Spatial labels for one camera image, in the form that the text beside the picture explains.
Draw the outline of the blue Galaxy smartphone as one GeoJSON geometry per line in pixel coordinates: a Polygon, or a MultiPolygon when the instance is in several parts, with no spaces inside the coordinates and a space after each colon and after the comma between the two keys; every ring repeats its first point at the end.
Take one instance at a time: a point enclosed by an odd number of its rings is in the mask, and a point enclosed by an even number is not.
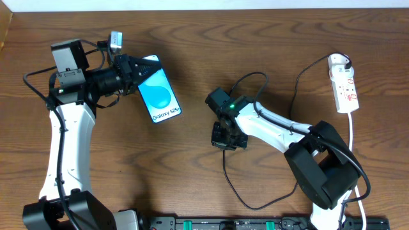
{"type": "Polygon", "coordinates": [[[153,123],[181,114],[181,107],[162,67],[138,88],[153,123]]]}

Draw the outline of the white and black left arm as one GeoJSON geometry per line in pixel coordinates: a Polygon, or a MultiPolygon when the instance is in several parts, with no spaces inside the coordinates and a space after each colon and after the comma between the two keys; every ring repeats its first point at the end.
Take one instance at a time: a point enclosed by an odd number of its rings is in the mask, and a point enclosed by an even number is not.
{"type": "Polygon", "coordinates": [[[160,71],[158,58],[121,53],[120,41],[110,36],[93,44],[102,63],[91,69],[81,39],[51,47],[49,93],[43,101],[50,112],[52,140],[47,176],[36,203],[23,209],[28,229],[147,229],[136,210],[111,212],[92,193],[89,175],[90,142],[102,96],[137,91],[160,71]]]}

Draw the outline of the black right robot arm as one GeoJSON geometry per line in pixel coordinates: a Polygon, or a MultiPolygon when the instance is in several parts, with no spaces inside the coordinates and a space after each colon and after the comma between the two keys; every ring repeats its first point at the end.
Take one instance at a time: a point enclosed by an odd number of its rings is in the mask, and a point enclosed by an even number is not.
{"type": "Polygon", "coordinates": [[[245,149],[250,136],[283,153],[303,193],[313,202],[316,229],[342,229],[346,205],[359,178],[367,176],[335,128],[327,122],[297,123],[265,109],[256,99],[230,97],[217,88],[206,100],[218,120],[212,145],[245,149]]]}

